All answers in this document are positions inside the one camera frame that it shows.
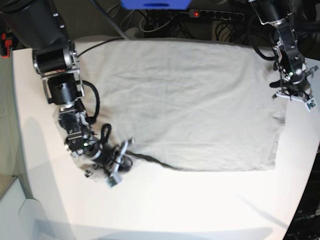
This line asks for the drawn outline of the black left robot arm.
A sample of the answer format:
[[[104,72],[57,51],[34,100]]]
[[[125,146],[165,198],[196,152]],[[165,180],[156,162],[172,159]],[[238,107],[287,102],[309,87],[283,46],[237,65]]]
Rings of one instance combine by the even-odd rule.
[[[248,21],[248,35],[255,19],[263,26],[270,25],[274,28],[270,35],[274,56],[264,55],[256,46],[253,48],[261,58],[273,62],[273,70],[279,72],[280,79],[269,84],[270,88],[278,89],[272,98],[302,102],[311,111],[317,106],[317,102],[308,77],[313,77],[319,67],[308,68],[305,56],[298,49],[298,35],[289,22],[289,16],[293,13],[288,1],[249,0],[248,3],[255,12]]]

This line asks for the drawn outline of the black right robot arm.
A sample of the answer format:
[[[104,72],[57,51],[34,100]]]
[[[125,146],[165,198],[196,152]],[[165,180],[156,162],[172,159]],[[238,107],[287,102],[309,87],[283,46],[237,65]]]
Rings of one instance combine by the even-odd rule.
[[[127,149],[132,139],[110,145],[108,123],[96,135],[100,113],[97,88],[81,77],[79,54],[51,0],[3,0],[0,16],[14,36],[32,50],[49,104],[58,107],[57,121],[65,131],[64,146],[85,177],[114,187],[132,167]]]

